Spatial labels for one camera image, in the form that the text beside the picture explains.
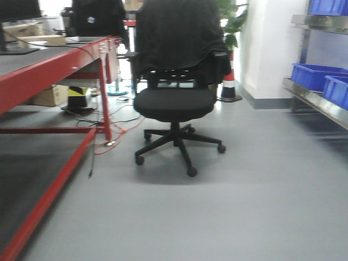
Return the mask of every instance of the traffic cone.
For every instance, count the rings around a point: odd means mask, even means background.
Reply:
[[[217,100],[221,102],[236,102],[242,99],[240,95],[235,94],[235,79],[233,70],[233,51],[230,52],[229,60],[231,63],[231,72],[224,76],[222,81],[221,97]]]
[[[89,88],[69,86],[67,95],[67,105],[62,110],[77,114],[86,114],[96,109],[90,107],[92,94]]]

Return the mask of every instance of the chair base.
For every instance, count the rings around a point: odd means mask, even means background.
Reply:
[[[195,129],[191,126],[191,124],[188,124],[185,127],[180,128],[180,125],[177,122],[172,122],[169,130],[159,130],[159,129],[144,130],[144,138],[146,140],[149,140],[151,138],[151,134],[161,135],[162,137],[148,144],[144,148],[138,150],[135,153],[135,162],[138,165],[142,165],[144,163],[144,158],[141,156],[142,154],[148,151],[151,151],[163,144],[173,141],[174,147],[178,147],[180,149],[181,154],[187,164],[188,176],[195,177],[197,175],[197,170],[194,167],[192,167],[192,162],[187,153],[183,140],[203,141],[203,142],[217,144],[218,145],[217,151],[219,153],[224,153],[226,150],[226,147],[222,144],[221,140],[210,138],[203,135],[198,135],[198,134],[195,134],[194,132],[195,132]]]

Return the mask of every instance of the cable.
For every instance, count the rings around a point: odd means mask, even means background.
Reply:
[[[139,116],[138,117],[136,117],[136,118],[133,118],[133,119],[130,119],[130,120],[124,120],[124,121],[115,121],[115,122],[112,122],[112,123],[119,123],[119,122],[130,122],[130,121],[135,121],[135,120],[137,120],[137,119],[139,119],[141,117],[141,114],[139,114]]]
[[[132,107],[133,107],[132,104],[123,105],[122,107],[118,108],[118,110],[116,110],[115,112],[111,113],[110,115],[114,115],[115,113],[118,113],[121,109],[123,109],[123,108],[126,107],[126,106],[132,106]]]
[[[98,103],[98,101],[97,101],[97,99],[96,99],[96,106],[97,106],[97,110],[99,109],[99,103]],[[100,122],[99,121],[99,114],[97,114],[97,121],[96,122]],[[89,174],[88,174],[88,178],[91,178],[92,177],[92,175],[93,175],[93,171],[94,171],[94,164],[95,164],[95,159],[96,159],[96,154],[95,154],[95,150],[96,150],[96,137],[97,137],[97,135],[95,134],[94,135],[94,138],[93,138],[93,143],[92,143],[92,162],[91,162],[91,170],[90,170],[90,172],[89,172]]]
[[[16,39],[17,41],[19,41],[19,42],[24,42],[24,43],[26,43],[26,44],[28,44],[28,42],[25,42],[25,41],[23,41],[22,39],[19,39],[18,37],[15,37],[15,36],[13,36],[12,34],[10,34],[10,33],[8,33],[8,32],[6,32],[6,31],[4,31],[8,36],[11,36],[12,38],[14,38],[14,39]],[[82,47],[78,47],[78,46],[70,46],[70,45],[38,45],[38,44],[34,44],[34,43],[30,43],[31,45],[34,45],[34,46],[41,46],[41,47],[57,47],[57,48],[59,48],[59,47],[65,47],[65,48],[77,48],[77,49],[81,49],[81,50],[83,50],[84,52],[87,52],[87,54],[89,55],[89,56],[91,56],[91,58],[92,58],[92,60],[94,61],[95,60],[95,58],[94,58],[94,56],[93,56],[93,54],[91,54],[89,51],[87,51],[86,49],[84,49],[84,48],[82,48]]]
[[[96,150],[98,148],[101,148],[103,146],[105,146],[106,144],[109,144],[109,143],[112,143],[112,142],[115,142],[113,145],[111,145],[106,151],[103,151],[103,152],[95,152],[95,155],[102,155],[102,154],[105,154],[109,151],[111,151],[113,148],[115,148],[118,144],[120,144],[121,142],[121,137],[122,135],[126,134],[127,132],[131,131],[132,129],[135,129],[137,126],[139,126],[143,121],[144,121],[144,117],[140,120],[140,122],[138,124],[136,124],[135,126],[129,128],[129,129],[124,129],[122,128],[121,126],[118,126],[117,124],[113,123],[113,125],[120,129],[121,131],[120,132],[116,132],[115,130],[113,130],[113,132],[117,133],[119,136],[116,138],[116,139],[113,139],[113,140],[110,140],[110,141],[106,141],[104,143],[101,143],[99,145],[96,146]]]
[[[102,122],[100,121],[90,121],[90,120],[78,120],[76,122],[76,127],[79,127],[79,123],[81,122],[87,122],[87,123],[90,123],[90,125],[88,125],[88,127],[92,127],[92,126],[100,126],[102,124]]]
[[[66,109],[65,107],[62,107],[60,105],[57,105],[60,109],[62,109],[63,111],[69,113],[69,114],[72,114],[72,115],[75,115],[75,116],[78,116],[78,117],[81,117],[82,120],[78,119],[78,118],[75,118],[78,122],[89,122],[89,123],[95,123],[96,121],[92,121],[90,119],[87,119],[86,117],[84,117],[83,115],[81,114],[78,114],[78,113],[73,113],[72,111]]]
[[[22,21],[22,22],[23,22],[24,24],[28,24],[28,25],[30,25],[30,26],[32,26],[32,27],[35,27],[35,28],[37,28],[37,29],[39,29],[39,30],[43,30],[43,31],[49,32],[49,33],[51,33],[51,34],[62,35],[64,32],[66,32],[65,30],[54,29],[54,28],[53,28],[53,31],[51,31],[51,30],[47,30],[47,29],[41,28],[41,27],[39,27],[39,26],[37,26],[37,25],[35,25],[35,24],[27,23],[26,21]],[[75,40],[75,39],[70,39],[70,41],[74,41],[76,44],[80,44],[80,41]]]
[[[128,102],[130,99],[134,99],[134,98],[130,98],[130,97],[127,97],[127,96],[120,96],[120,97],[117,97],[117,101],[118,102]]]

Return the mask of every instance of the gray floor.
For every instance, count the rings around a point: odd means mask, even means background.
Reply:
[[[112,111],[122,105],[110,100]],[[126,107],[114,119],[134,116]],[[64,121],[54,109],[32,117]],[[21,260],[347,260],[346,130],[320,114],[254,110],[245,100],[217,102],[192,123],[198,133],[221,138],[226,153],[187,142],[195,178],[170,145],[137,166],[142,130],[166,128],[146,119],[96,157],[90,179],[87,155]]]

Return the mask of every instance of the cardboard box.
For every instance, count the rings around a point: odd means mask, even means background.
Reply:
[[[3,29],[14,37],[44,35],[44,24],[41,22],[19,24],[17,26],[5,26]],[[6,33],[4,35],[6,42],[17,41]]]
[[[126,10],[138,10],[142,7],[144,0],[125,0]]]
[[[34,42],[34,41],[47,41],[46,45],[49,46],[59,46],[59,45],[66,45],[66,40],[64,36],[61,35],[35,35],[35,36],[24,36],[24,37],[18,37],[24,42],[18,42],[19,47],[21,48],[28,48],[28,42]]]
[[[30,98],[26,104],[55,107],[67,101],[68,86],[52,85]]]

